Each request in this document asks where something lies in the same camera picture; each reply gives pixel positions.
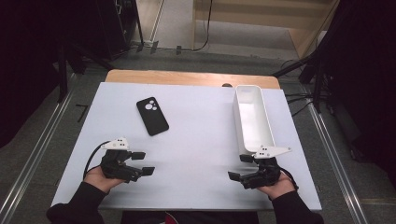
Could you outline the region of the black equipment cabinet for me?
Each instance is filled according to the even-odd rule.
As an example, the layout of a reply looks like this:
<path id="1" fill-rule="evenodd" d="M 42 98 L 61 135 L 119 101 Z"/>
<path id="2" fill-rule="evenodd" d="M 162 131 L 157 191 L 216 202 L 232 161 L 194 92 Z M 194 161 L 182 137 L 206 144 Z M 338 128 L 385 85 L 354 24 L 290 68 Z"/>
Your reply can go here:
<path id="1" fill-rule="evenodd" d="M 95 0 L 105 38 L 105 56 L 114 60 L 131 48 L 135 30 L 144 44 L 136 0 Z"/>

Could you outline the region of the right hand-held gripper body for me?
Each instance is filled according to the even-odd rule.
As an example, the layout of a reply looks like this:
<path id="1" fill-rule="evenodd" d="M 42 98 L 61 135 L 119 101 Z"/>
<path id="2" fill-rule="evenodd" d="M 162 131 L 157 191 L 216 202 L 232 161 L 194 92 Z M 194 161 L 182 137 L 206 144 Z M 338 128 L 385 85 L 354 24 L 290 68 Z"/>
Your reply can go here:
<path id="1" fill-rule="evenodd" d="M 256 152 L 244 154 L 253 156 L 254 162 L 258 165 L 258 171 L 242 175 L 240 183 L 245 189 L 274 185 L 279 179 L 281 171 L 276 156 L 289 152 L 291 152 L 290 147 L 259 147 Z"/>

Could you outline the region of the wooden table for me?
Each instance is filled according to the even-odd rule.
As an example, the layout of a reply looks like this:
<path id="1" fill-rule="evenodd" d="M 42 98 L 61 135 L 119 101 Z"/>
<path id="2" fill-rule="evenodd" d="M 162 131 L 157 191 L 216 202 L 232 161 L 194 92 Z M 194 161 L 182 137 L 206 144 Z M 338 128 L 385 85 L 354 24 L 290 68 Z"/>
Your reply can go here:
<path id="1" fill-rule="evenodd" d="M 256 85 L 262 89 L 280 89 L 275 77 L 156 70 L 113 69 L 107 73 L 106 82 L 212 87 L 221 87 L 226 84 L 232 87 Z"/>

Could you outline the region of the metal floor rail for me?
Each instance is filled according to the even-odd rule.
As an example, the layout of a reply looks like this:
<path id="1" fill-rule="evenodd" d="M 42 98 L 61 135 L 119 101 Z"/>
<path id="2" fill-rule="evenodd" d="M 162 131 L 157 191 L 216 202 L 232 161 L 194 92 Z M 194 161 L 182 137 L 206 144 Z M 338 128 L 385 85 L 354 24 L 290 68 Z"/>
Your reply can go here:
<path id="1" fill-rule="evenodd" d="M 38 164 L 41 162 L 47 147 L 50 143 L 52 136 L 54 135 L 60 120 L 62 119 L 66 108 L 68 107 L 74 89 L 79 81 L 80 75 L 73 73 L 67 80 L 69 85 L 69 91 L 67 92 L 64 99 L 56 105 L 54 108 L 49 121 L 47 122 L 44 130 L 40 134 L 33 151 L 29 155 L 27 162 L 21 169 L 20 174 L 16 178 L 15 182 L 11 185 L 8 191 L 5 201 L 2 203 L 0 208 L 0 224 L 8 224 L 13 217 L 16 208 L 18 207 L 24 192 L 26 191 Z"/>
<path id="2" fill-rule="evenodd" d="M 333 143 L 333 140 L 327 129 L 323 117 L 316 111 L 316 109 L 312 105 L 310 105 L 308 108 L 318 130 L 322 145 L 324 146 L 326 154 L 329 158 L 332 170 L 335 174 L 335 178 L 338 182 L 340 190 L 342 191 L 344 201 L 346 202 L 346 206 L 354 223 L 369 224 L 369 221 L 361 206 L 360 199 L 356 193 L 356 190 L 354 189 L 353 184 L 349 179 L 343 163 L 339 158 L 336 147 Z"/>

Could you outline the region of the dark curtain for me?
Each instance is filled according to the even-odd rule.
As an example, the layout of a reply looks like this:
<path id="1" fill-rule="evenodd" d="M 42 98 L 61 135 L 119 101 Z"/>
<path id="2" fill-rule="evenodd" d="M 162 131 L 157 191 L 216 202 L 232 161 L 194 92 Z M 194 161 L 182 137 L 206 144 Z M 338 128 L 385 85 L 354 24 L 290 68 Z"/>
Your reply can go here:
<path id="1" fill-rule="evenodd" d="M 59 87 L 57 43 L 68 30 L 59 0 L 0 0 L 0 148 Z"/>
<path id="2" fill-rule="evenodd" d="M 340 0 L 328 35 L 326 74 L 356 128 L 350 143 L 396 187 L 396 0 Z"/>

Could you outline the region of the black phone case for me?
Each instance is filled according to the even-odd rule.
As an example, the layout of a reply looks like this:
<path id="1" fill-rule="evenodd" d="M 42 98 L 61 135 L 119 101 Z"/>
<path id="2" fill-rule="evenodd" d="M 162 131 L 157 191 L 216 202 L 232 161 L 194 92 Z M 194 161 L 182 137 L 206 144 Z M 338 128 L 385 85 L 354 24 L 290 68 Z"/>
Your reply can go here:
<path id="1" fill-rule="evenodd" d="M 150 136 L 169 130 L 169 124 L 155 97 L 138 101 L 136 107 Z"/>

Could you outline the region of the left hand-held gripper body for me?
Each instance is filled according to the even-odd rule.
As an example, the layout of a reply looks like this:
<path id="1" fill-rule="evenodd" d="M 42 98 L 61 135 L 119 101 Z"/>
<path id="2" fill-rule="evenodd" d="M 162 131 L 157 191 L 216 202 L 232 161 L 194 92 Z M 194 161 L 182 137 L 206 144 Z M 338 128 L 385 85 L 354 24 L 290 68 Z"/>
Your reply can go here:
<path id="1" fill-rule="evenodd" d="M 106 151 L 100 166 L 106 178 L 122 179 L 126 183 L 136 181 L 142 176 L 142 169 L 128 166 L 126 161 L 131 159 L 129 143 L 125 137 L 105 142 L 101 149 Z"/>

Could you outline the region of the person's left hand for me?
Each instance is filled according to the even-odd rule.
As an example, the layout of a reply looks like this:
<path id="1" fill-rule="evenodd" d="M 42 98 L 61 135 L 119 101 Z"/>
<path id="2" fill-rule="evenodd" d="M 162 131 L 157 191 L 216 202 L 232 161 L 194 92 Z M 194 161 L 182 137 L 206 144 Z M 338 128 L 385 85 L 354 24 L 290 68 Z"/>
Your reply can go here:
<path id="1" fill-rule="evenodd" d="M 104 193 L 109 193 L 113 188 L 123 183 L 122 179 L 106 178 L 100 166 L 92 168 L 85 175 L 83 181 L 98 188 Z"/>

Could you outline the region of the black metal stand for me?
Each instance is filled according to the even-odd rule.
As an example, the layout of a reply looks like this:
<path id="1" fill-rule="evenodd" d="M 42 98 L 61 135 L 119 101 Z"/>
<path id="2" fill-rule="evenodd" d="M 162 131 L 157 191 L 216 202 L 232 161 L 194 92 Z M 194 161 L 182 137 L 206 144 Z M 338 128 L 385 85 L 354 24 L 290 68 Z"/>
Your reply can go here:
<path id="1" fill-rule="evenodd" d="M 68 79 L 66 74 L 66 63 L 69 63 L 72 68 L 80 74 L 85 72 L 85 64 L 81 56 L 85 56 L 95 63 L 104 67 L 107 71 L 114 69 L 114 66 L 106 62 L 92 51 L 83 48 L 81 45 L 68 40 L 59 40 L 57 43 L 58 55 L 58 74 L 59 74 L 59 97 L 58 102 L 61 103 L 68 93 Z"/>
<path id="2" fill-rule="evenodd" d="M 285 68 L 281 68 L 279 71 L 274 72 L 272 74 L 272 77 L 279 78 L 303 66 L 304 69 L 300 74 L 300 76 L 298 77 L 298 79 L 301 84 L 308 84 L 312 79 L 315 80 L 312 99 L 313 99 L 313 106 L 318 113 L 321 113 L 319 108 L 319 102 L 320 102 L 322 81 L 324 78 L 323 62 L 321 60 L 322 54 L 323 54 L 323 49 L 321 47 L 318 47 L 308 56 L 302 58 L 301 60 L 295 63 L 292 63 L 291 65 L 286 66 Z"/>

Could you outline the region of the person's right hand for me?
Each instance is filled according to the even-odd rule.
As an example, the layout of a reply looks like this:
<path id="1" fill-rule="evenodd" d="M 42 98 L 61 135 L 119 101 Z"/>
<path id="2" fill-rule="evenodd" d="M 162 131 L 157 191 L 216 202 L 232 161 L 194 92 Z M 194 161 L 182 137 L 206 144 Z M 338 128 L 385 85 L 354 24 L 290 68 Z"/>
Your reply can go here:
<path id="1" fill-rule="evenodd" d="M 271 200 L 274 200 L 286 193 L 295 191 L 295 187 L 291 179 L 281 172 L 279 179 L 274 185 L 258 187 L 258 190 L 265 193 Z"/>

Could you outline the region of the light wooden furniture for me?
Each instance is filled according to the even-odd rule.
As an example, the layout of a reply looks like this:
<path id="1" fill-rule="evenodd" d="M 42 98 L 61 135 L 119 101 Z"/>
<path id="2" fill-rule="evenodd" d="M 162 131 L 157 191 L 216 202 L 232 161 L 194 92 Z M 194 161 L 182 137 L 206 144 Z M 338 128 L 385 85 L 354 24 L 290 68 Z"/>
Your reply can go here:
<path id="1" fill-rule="evenodd" d="M 212 21 L 288 28 L 300 59 L 328 29 L 340 0 L 192 0 L 192 21 Z"/>

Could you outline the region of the white paper sheet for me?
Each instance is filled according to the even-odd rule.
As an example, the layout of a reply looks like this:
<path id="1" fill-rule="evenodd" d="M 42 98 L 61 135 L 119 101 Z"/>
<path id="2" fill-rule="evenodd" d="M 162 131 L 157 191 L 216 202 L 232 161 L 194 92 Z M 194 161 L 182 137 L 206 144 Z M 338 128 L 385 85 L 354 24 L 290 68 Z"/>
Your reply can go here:
<path id="1" fill-rule="evenodd" d="M 132 151 L 146 153 L 133 167 L 153 175 L 121 184 L 103 200 L 120 210 L 266 210 L 271 202 L 256 189 L 230 180 L 229 172 L 253 173 L 240 161 L 233 117 L 235 90 L 224 87 L 103 82 L 94 96 L 53 201 L 74 195 L 85 166 L 100 163 L 98 145 L 124 136 Z M 150 136 L 136 107 L 155 97 L 169 130 Z"/>

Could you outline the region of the white oblong plastic container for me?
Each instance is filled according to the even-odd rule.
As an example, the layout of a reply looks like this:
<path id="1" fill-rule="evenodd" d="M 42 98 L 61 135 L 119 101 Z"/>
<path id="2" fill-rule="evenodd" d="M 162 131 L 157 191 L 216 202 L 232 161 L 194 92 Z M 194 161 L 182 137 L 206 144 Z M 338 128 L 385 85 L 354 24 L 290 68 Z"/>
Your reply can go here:
<path id="1" fill-rule="evenodd" d="M 272 158 L 274 137 L 262 97 L 262 89 L 254 85 L 235 88 L 233 115 L 240 155 Z"/>

